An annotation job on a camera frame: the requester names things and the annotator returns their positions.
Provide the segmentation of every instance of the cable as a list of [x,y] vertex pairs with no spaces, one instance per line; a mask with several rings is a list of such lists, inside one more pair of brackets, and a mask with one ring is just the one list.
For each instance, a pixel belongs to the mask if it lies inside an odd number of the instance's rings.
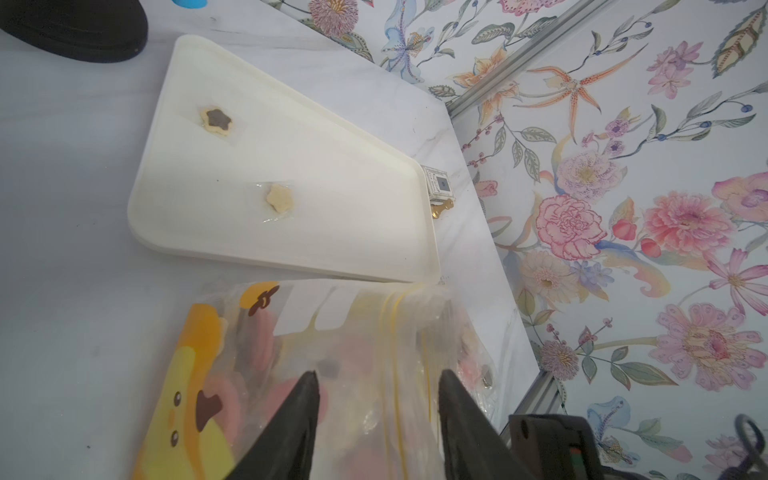
[[[744,450],[746,450],[747,453],[746,458],[737,468],[740,471],[746,473],[746,471],[749,470],[752,465],[755,465],[764,475],[768,475],[768,465],[766,465],[765,460],[763,460],[763,458],[760,456],[766,446],[766,440],[765,437],[763,437],[763,433],[760,431],[760,428],[757,426],[754,420],[752,420],[744,413],[737,415],[734,423],[736,425],[736,434],[739,436],[739,440],[741,440],[741,443],[744,446]],[[752,445],[749,437],[746,436],[746,431],[744,428],[745,423],[752,427],[752,431],[757,437],[756,445]]]
[[[763,450],[765,449],[766,440],[765,437],[763,437],[760,428],[757,427],[754,420],[743,413],[737,415],[736,420],[734,420],[733,423],[736,427],[736,434],[739,436],[739,440],[746,452],[746,457],[741,461],[739,466],[728,467],[723,470],[723,473],[720,474],[718,480],[744,480],[746,478],[755,480],[767,479],[768,465],[766,465],[763,458],[760,457],[760,454],[763,453]],[[744,424],[748,424],[757,437],[755,445],[752,445],[750,438],[746,435]],[[753,465],[756,466],[760,472],[747,473]]]

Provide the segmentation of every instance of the white marble surface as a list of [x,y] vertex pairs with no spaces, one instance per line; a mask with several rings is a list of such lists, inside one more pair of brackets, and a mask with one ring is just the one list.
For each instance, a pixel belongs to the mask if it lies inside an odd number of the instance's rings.
[[164,255],[131,236],[128,195],[185,33],[451,174],[456,206],[435,222],[443,278],[497,364],[508,332],[514,410],[538,369],[441,102],[262,2],[144,7],[147,48],[115,65],[0,32],[0,477],[128,478],[194,297],[216,283],[314,276]]

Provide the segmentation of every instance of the yellow duck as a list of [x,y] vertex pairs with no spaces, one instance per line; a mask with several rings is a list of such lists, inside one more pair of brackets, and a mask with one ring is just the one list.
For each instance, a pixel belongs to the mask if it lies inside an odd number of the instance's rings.
[[187,315],[152,421],[139,451],[133,480],[221,480],[234,458],[219,425],[218,396],[203,394],[225,328],[216,309],[194,304]]

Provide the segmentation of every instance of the floral wallpaper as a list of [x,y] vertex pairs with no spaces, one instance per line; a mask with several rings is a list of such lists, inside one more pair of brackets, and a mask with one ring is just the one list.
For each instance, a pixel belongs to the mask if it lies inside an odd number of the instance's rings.
[[264,0],[443,101],[577,0]]
[[454,120],[605,465],[717,478],[746,455],[736,415],[768,425],[765,23],[766,0],[620,0]]

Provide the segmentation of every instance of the ziploc bag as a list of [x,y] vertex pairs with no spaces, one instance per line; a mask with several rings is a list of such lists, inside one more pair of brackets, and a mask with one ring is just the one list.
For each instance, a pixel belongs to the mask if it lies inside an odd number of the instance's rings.
[[307,370],[320,388],[310,478],[444,478],[446,368],[491,416],[488,354],[445,286],[297,280],[206,295],[187,315],[133,478],[226,477]]

